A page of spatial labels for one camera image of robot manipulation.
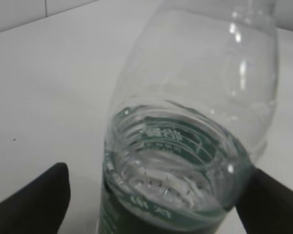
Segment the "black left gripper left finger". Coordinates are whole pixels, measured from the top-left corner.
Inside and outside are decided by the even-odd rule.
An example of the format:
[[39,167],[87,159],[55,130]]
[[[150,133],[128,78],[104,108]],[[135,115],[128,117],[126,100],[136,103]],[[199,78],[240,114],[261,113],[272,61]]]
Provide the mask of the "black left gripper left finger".
[[68,166],[56,163],[0,202],[0,234],[56,234],[70,199]]

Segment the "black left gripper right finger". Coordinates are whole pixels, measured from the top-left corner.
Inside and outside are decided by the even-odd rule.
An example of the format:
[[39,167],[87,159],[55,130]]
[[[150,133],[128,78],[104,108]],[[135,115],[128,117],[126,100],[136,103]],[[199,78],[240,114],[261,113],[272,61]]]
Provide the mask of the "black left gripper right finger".
[[248,234],[293,234],[293,191],[260,169],[235,207]]

